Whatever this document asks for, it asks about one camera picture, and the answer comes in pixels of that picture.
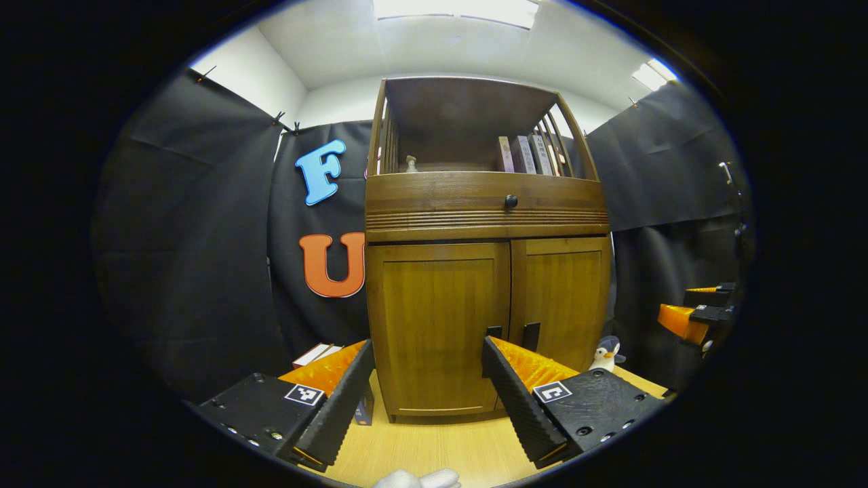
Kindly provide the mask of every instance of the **black backdrop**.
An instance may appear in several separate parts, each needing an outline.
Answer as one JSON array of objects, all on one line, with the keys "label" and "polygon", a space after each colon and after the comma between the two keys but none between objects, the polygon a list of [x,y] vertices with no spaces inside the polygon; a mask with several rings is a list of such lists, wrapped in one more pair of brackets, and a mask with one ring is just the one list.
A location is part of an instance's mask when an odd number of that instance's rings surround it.
[{"label": "black backdrop", "polygon": [[183,398],[285,373],[266,216],[280,126],[186,71],[130,121],[106,161],[93,252],[111,320]]},{"label": "black backdrop", "polygon": [[[657,314],[660,304],[681,305],[685,288],[737,280],[739,208],[718,164],[731,162],[735,177],[739,157],[720,118],[682,84],[645,96],[587,140],[615,246],[615,317],[605,332],[621,339],[624,367],[683,391],[700,351]],[[749,199],[747,187],[744,193]]]},{"label": "black backdrop", "polygon": [[[338,191],[308,207],[307,185],[295,161],[340,139]],[[365,287],[346,298],[326,298],[307,287],[299,239],[309,234],[332,237],[326,251],[329,278],[346,277],[346,246],[340,236],[365,231],[365,166],[371,122],[344,122],[285,133],[274,164],[268,213],[268,254],[272,262],[274,306],[294,358],[317,342],[346,346],[370,337]]]}]

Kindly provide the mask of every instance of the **blue letter f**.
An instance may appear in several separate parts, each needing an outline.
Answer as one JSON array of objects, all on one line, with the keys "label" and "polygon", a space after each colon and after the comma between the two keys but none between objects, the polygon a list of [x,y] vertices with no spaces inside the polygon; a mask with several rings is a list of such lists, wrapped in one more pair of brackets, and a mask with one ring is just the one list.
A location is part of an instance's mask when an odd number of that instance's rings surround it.
[{"label": "blue letter f", "polygon": [[338,191],[338,185],[328,181],[326,173],[337,178],[340,176],[340,162],[335,154],[342,155],[346,151],[346,144],[340,139],[335,139],[325,146],[301,156],[295,166],[301,168],[307,185],[307,205],[315,205]]}]

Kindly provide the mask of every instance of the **cabinet door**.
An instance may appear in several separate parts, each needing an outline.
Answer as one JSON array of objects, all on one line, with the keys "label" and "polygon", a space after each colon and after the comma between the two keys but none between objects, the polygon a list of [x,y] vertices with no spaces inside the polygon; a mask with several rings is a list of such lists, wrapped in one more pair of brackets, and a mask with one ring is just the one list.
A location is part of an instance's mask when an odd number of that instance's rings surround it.
[{"label": "cabinet door", "polygon": [[368,313],[390,415],[494,409],[482,376],[487,327],[510,317],[508,243],[369,246]]},{"label": "cabinet door", "polygon": [[536,351],[587,371],[606,318],[608,237],[512,241],[510,341],[540,322]]}]

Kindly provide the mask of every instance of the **cabinet handle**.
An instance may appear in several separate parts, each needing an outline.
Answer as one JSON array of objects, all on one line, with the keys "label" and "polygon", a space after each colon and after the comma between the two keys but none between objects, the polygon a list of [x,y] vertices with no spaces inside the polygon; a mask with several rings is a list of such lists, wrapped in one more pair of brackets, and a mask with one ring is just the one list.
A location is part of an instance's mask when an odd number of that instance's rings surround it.
[{"label": "cabinet handle", "polygon": [[498,339],[503,339],[503,327],[488,327],[487,329],[485,329],[485,335],[490,335],[493,337],[497,337]]},{"label": "cabinet handle", "polygon": [[531,322],[524,325],[524,334],[522,335],[522,347],[528,351],[536,352],[536,346],[540,341],[540,323]]}]

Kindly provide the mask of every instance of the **wooden cabinet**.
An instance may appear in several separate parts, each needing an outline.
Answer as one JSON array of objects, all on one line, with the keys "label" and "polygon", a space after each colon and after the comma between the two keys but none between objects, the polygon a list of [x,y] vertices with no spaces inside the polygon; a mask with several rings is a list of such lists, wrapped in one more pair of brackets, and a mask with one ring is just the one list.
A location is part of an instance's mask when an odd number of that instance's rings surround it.
[{"label": "wooden cabinet", "polygon": [[368,303],[390,415],[494,408],[482,376],[488,326],[510,316],[506,243],[368,247]]},{"label": "wooden cabinet", "polygon": [[[566,156],[555,105],[574,136],[583,178]],[[542,131],[546,116],[552,124]],[[561,176],[493,171],[497,137],[531,131],[547,135]],[[476,79],[381,84],[365,190],[365,273],[392,421],[498,408],[482,377],[488,327],[521,345],[525,326],[538,322],[539,353],[578,371],[590,366],[611,243],[602,185],[581,134],[557,93]],[[401,172],[407,155],[418,158],[418,173]]]}]

